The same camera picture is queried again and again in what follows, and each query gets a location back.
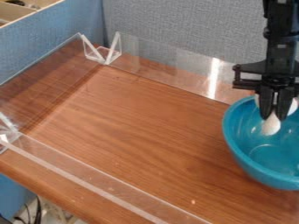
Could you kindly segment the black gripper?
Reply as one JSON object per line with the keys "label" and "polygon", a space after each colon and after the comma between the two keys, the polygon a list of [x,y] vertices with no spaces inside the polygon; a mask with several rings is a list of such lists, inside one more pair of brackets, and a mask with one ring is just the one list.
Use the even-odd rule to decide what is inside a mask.
{"label": "black gripper", "polygon": [[281,37],[266,41],[265,58],[253,63],[232,67],[232,87],[258,92],[258,112],[265,120],[273,111],[274,91],[277,92],[274,114],[280,121],[286,118],[299,84],[299,61],[294,59],[296,37]]}

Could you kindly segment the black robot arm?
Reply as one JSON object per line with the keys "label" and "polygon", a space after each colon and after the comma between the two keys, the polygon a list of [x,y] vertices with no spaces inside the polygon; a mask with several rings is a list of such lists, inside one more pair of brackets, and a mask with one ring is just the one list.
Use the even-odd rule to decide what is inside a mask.
{"label": "black robot arm", "polygon": [[294,59],[299,43],[299,0],[262,0],[266,39],[265,59],[232,67],[232,87],[253,90],[258,95],[260,116],[270,113],[282,121],[292,100],[299,95],[299,61]]}

